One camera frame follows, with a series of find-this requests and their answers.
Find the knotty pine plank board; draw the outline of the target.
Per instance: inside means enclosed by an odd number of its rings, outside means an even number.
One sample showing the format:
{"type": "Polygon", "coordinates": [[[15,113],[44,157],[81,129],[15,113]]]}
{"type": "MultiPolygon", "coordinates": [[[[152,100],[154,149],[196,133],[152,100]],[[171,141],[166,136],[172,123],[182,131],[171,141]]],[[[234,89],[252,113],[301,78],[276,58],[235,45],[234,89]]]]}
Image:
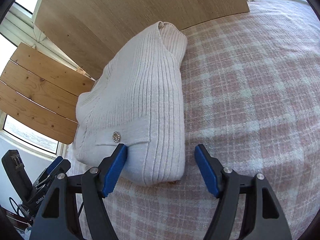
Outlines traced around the knotty pine plank board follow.
{"type": "Polygon", "coordinates": [[[94,81],[20,43],[1,74],[1,110],[25,126],[69,145],[78,122],[76,103],[94,81]]]}

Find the large light wooden board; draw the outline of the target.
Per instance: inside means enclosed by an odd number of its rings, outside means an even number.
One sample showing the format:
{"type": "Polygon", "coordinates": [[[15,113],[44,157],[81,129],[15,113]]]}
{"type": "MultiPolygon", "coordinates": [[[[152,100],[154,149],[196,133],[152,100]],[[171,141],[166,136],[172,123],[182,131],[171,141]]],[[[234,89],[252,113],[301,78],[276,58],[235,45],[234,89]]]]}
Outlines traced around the large light wooden board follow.
{"type": "Polygon", "coordinates": [[[128,40],[156,22],[183,30],[248,11],[246,0],[42,0],[35,24],[97,79],[128,40]]]}

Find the cream knit garment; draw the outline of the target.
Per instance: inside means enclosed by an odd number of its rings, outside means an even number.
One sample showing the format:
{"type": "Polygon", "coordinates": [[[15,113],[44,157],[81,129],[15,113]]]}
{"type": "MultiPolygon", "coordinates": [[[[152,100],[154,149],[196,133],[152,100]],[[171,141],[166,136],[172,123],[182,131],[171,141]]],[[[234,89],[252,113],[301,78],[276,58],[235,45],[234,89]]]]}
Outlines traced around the cream knit garment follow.
{"type": "Polygon", "coordinates": [[[180,180],[185,167],[180,67],[187,38],[157,22],[131,38],[76,104],[73,153],[96,166],[119,144],[128,148],[122,177],[140,185],[180,180]]]}

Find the pink plaid table cloth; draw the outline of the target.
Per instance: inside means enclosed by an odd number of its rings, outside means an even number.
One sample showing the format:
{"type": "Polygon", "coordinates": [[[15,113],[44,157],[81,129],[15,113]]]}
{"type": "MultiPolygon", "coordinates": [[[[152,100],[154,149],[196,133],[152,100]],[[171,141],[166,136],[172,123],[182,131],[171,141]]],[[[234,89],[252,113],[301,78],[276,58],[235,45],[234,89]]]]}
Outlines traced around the pink plaid table cloth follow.
{"type": "Polygon", "coordinates": [[[262,173],[293,239],[319,211],[319,19],[292,0],[184,31],[185,170],[175,183],[119,179],[104,200],[119,239],[203,239],[217,207],[196,145],[239,174],[262,173]]]}

